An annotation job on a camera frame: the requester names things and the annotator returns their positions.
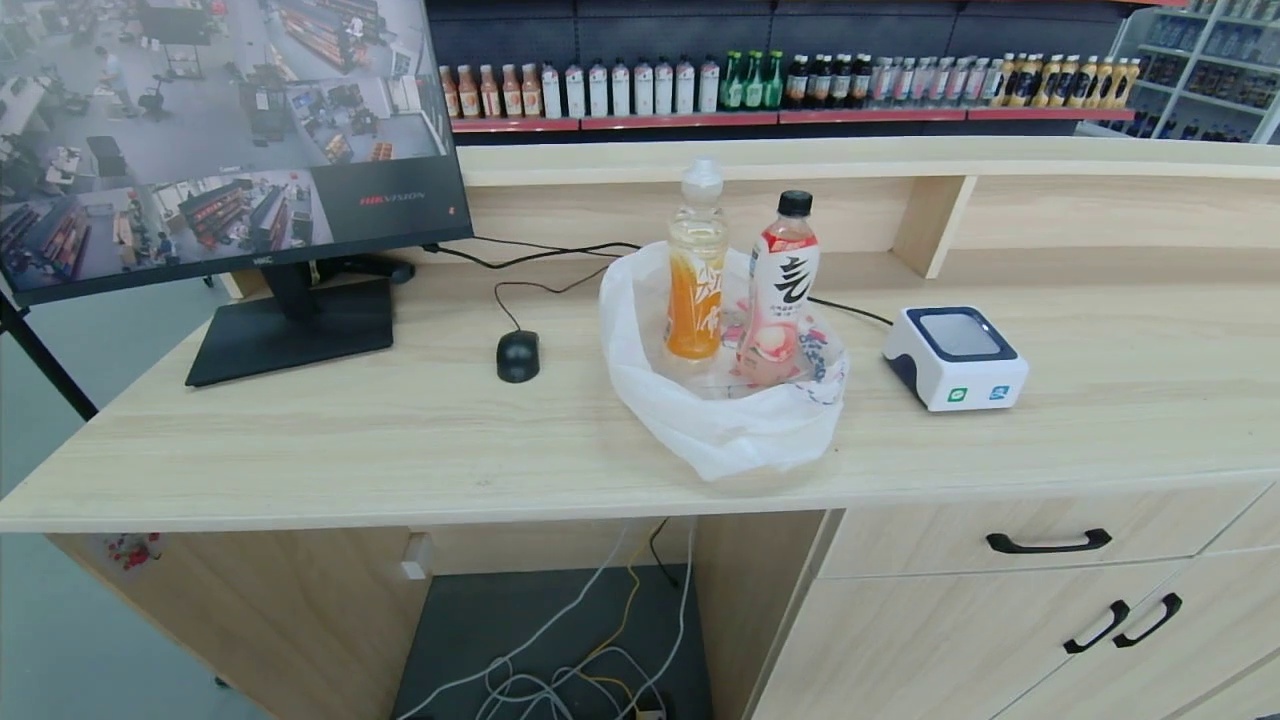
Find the computer monitor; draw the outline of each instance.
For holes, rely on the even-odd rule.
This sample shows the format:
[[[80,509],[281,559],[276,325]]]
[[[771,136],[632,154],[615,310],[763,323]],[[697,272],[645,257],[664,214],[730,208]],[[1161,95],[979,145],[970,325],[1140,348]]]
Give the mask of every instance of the computer monitor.
[[[0,88],[15,302],[260,268],[276,301],[220,309],[188,384],[389,345],[387,282],[312,292],[308,263],[472,234],[424,3],[196,8],[22,53]]]

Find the black drawer handle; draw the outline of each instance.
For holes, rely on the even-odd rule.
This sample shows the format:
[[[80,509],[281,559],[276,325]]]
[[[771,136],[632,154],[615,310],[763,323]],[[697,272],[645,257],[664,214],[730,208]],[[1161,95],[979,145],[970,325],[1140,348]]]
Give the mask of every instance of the black drawer handle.
[[[1078,655],[1080,652],[1084,652],[1091,647],[1102,642],[1102,638],[1110,635],[1111,630],[1119,628],[1120,623],[1124,623],[1128,616],[1129,616],[1129,603],[1126,603],[1123,600],[1117,600],[1111,603],[1111,624],[1103,628],[1102,632],[1098,633],[1092,641],[1080,644],[1075,642],[1075,638],[1071,638],[1065,643],[1062,643],[1062,648],[1066,650],[1068,655]]]
[[[1156,623],[1155,625],[1148,628],[1146,633],[1133,639],[1129,639],[1128,635],[1120,633],[1119,635],[1116,635],[1114,641],[1116,643],[1116,647],[1133,647],[1140,643],[1142,641],[1149,638],[1152,633],[1158,630],[1160,626],[1164,625],[1165,623],[1172,620],[1174,615],[1178,615],[1178,611],[1183,609],[1183,598],[1178,597],[1178,593],[1175,592],[1166,594],[1164,598],[1161,598],[1160,602],[1165,603],[1165,616],[1160,619],[1160,623]]]
[[[1005,555],[1037,555],[1048,552],[1085,552],[1089,550],[1100,550],[1111,542],[1111,533],[1103,530],[1102,528],[1093,528],[1092,530],[1084,530],[1085,543],[1083,544],[1059,544],[1059,546],[1025,546],[1018,544],[1005,533],[991,533],[987,536],[987,544],[991,550],[996,552],[1004,552]]]

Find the plastic bag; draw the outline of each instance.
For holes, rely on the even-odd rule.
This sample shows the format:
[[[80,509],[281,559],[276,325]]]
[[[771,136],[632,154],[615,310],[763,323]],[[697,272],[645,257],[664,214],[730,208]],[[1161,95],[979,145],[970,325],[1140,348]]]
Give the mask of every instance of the plastic bag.
[[[613,389],[704,480],[755,468],[787,470],[820,457],[845,406],[849,357],[812,304],[801,318],[804,357],[792,382],[756,388],[736,375],[749,260],[728,251],[721,352],[696,374],[672,372],[663,351],[671,288],[666,242],[614,260],[600,284],[600,340]]]

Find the white bottle cap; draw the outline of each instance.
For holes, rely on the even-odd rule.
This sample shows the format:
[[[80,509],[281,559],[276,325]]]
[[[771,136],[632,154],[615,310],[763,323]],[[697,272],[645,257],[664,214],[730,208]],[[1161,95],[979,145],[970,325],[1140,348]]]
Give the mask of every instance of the white bottle cap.
[[[712,158],[695,158],[694,164],[685,170],[680,191],[690,202],[714,202],[724,191],[719,163]]]

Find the black computer mouse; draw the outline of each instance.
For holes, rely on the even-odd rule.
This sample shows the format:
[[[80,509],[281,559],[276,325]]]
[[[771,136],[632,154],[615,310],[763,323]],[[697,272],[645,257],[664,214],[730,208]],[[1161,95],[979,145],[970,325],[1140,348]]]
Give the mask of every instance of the black computer mouse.
[[[512,331],[498,341],[498,377],[508,383],[522,383],[538,375],[538,333]]]

